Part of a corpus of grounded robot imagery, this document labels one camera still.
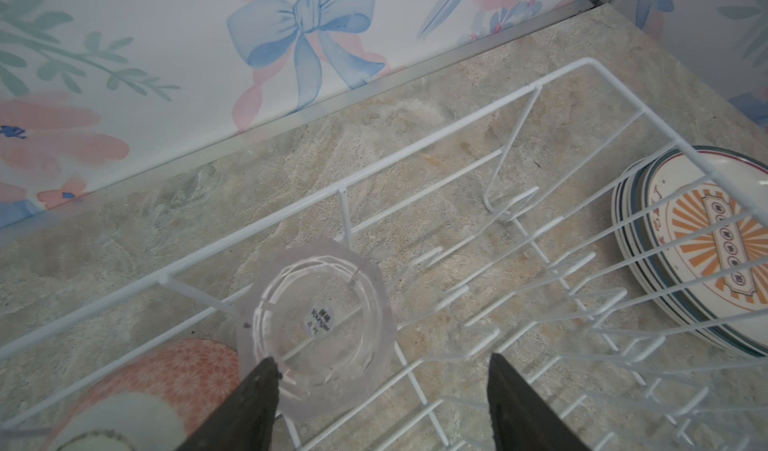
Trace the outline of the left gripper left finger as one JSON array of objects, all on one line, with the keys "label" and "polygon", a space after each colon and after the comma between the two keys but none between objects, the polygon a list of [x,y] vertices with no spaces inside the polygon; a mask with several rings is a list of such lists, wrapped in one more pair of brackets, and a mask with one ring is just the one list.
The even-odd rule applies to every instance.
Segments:
[{"label": "left gripper left finger", "polygon": [[177,450],[268,451],[281,379],[275,360],[263,359]]}]

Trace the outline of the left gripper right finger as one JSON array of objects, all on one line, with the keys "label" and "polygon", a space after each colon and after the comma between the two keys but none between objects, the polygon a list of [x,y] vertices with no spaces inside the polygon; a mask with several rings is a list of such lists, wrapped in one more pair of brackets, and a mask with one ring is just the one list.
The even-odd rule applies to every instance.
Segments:
[{"label": "left gripper right finger", "polygon": [[487,400],[496,450],[589,450],[498,353],[490,356]]}]

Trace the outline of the clear drinking glass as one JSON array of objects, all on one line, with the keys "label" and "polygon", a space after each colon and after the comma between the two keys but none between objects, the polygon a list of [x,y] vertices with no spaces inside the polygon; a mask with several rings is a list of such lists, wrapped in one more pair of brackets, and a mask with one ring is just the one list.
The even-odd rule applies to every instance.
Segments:
[{"label": "clear drinking glass", "polygon": [[381,383],[396,324],[380,268],[335,240],[286,249],[236,304],[246,377],[271,358],[278,410],[302,423],[347,411]]}]

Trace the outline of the white plate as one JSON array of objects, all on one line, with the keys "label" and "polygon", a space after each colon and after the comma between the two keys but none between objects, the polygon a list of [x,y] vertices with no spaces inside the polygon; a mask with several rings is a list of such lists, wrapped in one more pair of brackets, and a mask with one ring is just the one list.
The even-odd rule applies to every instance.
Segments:
[{"label": "white plate", "polygon": [[640,167],[625,183],[622,204],[631,224],[633,264],[648,292],[675,321],[697,335],[748,356],[767,354],[767,230],[682,152]]},{"label": "white plate", "polygon": [[[642,207],[644,195],[645,166],[635,163],[634,172],[619,183],[612,194],[612,220],[622,221]],[[656,241],[647,231],[649,217],[643,216],[619,228],[616,239],[626,258],[633,258],[653,248]],[[661,254],[654,254],[629,265],[635,278],[647,294],[655,294],[682,282],[679,274],[671,269],[669,260]],[[699,285],[696,290],[682,289],[655,300],[660,309],[681,326],[708,322],[717,318],[716,313],[701,303],[698,295],[703,292]],[[765,357],[767,346],[753,340],[728,324],[696,329],[699,338],[726,350],[748,356]]]}]

